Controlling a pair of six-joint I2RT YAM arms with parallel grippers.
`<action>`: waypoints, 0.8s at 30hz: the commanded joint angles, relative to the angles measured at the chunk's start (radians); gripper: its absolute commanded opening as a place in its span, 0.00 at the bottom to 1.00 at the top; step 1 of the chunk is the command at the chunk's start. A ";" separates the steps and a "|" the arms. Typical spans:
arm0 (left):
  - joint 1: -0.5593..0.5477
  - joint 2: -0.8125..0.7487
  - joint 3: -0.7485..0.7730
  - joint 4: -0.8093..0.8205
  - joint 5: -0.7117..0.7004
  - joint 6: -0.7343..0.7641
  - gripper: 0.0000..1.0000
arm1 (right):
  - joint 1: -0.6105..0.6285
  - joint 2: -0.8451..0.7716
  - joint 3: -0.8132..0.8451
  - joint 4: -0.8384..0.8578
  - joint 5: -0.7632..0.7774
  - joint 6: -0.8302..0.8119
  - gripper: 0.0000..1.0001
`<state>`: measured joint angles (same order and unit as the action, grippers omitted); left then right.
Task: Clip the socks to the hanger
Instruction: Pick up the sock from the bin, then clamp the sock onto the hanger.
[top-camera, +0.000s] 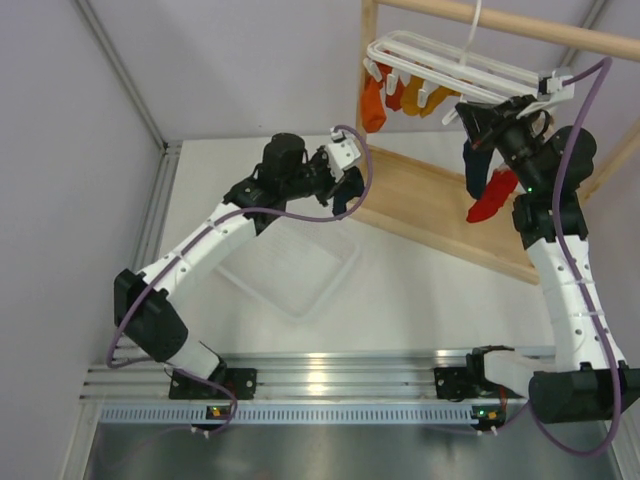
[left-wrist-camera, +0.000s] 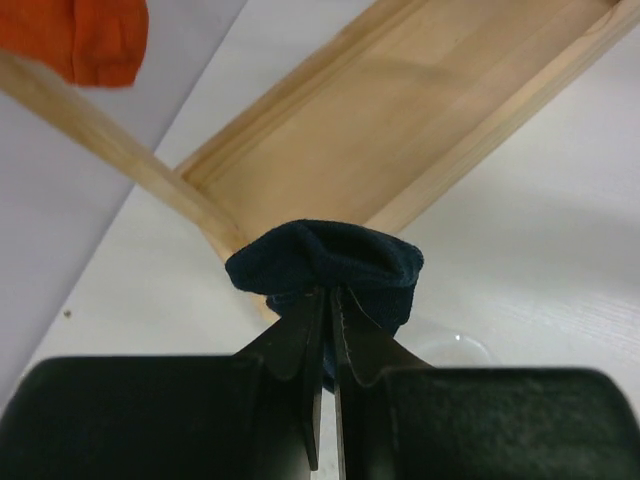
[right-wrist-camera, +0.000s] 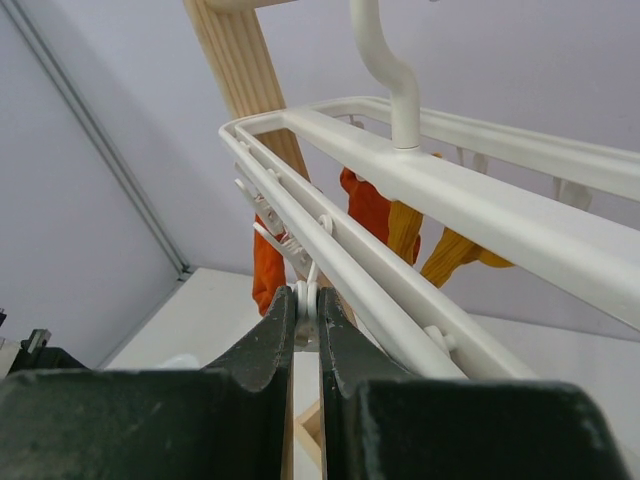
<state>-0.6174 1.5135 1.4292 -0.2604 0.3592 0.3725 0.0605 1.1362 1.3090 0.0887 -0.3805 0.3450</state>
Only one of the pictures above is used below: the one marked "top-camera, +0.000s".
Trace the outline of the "red and beige sock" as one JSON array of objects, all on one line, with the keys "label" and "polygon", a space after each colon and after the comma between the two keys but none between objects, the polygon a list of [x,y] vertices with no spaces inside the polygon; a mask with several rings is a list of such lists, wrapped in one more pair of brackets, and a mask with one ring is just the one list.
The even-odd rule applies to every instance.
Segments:
[{"label": "red and beige sock", "polygon": [[505,205],[518,183],[513,171],[495,170],[480,199],[468,210],[466,221],[479,223],[492,218]]}]

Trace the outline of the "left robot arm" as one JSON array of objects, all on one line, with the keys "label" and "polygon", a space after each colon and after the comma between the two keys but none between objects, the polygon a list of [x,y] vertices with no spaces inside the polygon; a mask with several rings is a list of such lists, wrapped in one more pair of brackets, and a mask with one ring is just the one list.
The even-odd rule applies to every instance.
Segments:
[{"label": "left robot arm", "polygon": [[278,133],[264,146],[252,173],[233,185],[206,220],[152,264],[121,271],[114,280],[114,337],[127,337],[143,351],[140,362],[171,367],[205,397],[220,394],[226,363],[198,340],[177,311],[192,288],[231,253],[273,222],[314,219],[288,211],[290,202],[313,197],[330,207],[328,222],[352,215],[373,182],[373,159],[354,128],[337,125],[330,141],[308,152],[305,141]]}]

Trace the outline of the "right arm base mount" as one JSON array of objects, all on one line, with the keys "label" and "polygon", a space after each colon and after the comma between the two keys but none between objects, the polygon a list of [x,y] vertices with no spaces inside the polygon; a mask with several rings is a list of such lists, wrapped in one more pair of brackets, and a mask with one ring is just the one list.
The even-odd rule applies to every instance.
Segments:
[{"label": "right arm base mount", "polygon": [[451,402],[498,398],[500,387],[486,378],[484,357],[503,349],[502,345],[475,347],[464,355],[461,366],[436,367],[433,373],[437,398]]}]

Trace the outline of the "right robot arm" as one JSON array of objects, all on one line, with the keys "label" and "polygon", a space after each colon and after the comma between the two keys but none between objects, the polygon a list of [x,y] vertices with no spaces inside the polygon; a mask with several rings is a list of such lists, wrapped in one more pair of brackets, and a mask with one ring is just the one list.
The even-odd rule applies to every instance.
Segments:
[{"label": "right robot arm", "polygon": [[466,382],[478,396],[501,386],[526,398],[544,424],[611,420],[639,398],[629,367],[601,310],[589,261],[588,228],[577,190],[593,172],[597,143],[578,125],[554,133],[550,114],[529,113],[531,96],[501,104],[459,103],[472,150],[498,152],[523,193],[512,219],[536,269],[555,342],[553,365],[505,346],[474,349]]}]

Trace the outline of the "navy blue sock pair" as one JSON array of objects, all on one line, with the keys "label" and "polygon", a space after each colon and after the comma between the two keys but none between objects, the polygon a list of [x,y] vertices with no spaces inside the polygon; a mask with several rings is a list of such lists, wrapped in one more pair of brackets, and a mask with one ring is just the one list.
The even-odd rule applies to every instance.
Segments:
[{"label": "navy blue sock pair", "polygon": [[487,176],[492,162],[492,151],[474,150],[469,141],[463,145],[462,158],[466,190],[474,200],[479,200],[487,185]]}]

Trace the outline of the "white plastic clip hanger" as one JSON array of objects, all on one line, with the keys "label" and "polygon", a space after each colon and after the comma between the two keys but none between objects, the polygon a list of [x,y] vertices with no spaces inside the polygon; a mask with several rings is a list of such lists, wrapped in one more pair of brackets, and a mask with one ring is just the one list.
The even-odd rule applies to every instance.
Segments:
[{"label": "white plastic clip hanger", "polygon": [[386,74],[395,70],[424,80],[426,100],[430,86],[444,86],[460,94],[461,101],[500,104],[515,96],[531,95],[536,100],[539,76],[535,73],[471,51],[479,25],[482,3],[474,9],[473,22],[462,48],[403,30],[392,31],[372,41],[366,49],[363,66],[381,80],[375,65],[385,66]]}]

